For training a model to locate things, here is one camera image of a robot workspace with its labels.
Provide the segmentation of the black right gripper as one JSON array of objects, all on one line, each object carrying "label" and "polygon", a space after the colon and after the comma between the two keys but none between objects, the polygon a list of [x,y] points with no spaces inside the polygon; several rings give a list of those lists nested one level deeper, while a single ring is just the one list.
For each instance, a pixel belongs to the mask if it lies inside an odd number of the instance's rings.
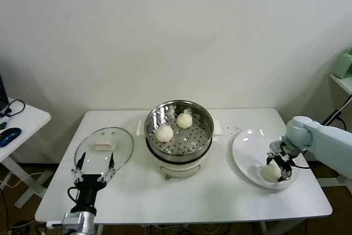
[{"label": "black right gripper", "polygon": [[292,176],[292,159],[300,154],[300,148],[295,146],[290,140],[279,140],[274,142],[274,154],[268,153],[266,165],[276,162],[280,168],[279,182],[288,181]]}]

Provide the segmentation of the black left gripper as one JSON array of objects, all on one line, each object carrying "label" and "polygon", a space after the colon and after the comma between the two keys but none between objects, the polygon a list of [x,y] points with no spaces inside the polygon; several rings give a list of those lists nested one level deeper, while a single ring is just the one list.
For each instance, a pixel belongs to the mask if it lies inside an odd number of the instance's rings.
[{"label": "black left gripper", "polygon": [[115,175],[114,155],[111,154],[108,168],[99,174],[84,174],[82,173],[83,163],[85,161],[86,152],[76,162],[75,168],[71,169],[74,177],[75,187],[79,191],[78,199],[75,202],[74,211],[96,211],[95,201],[97,193],[106,187],[106,182],[109,182]]}]

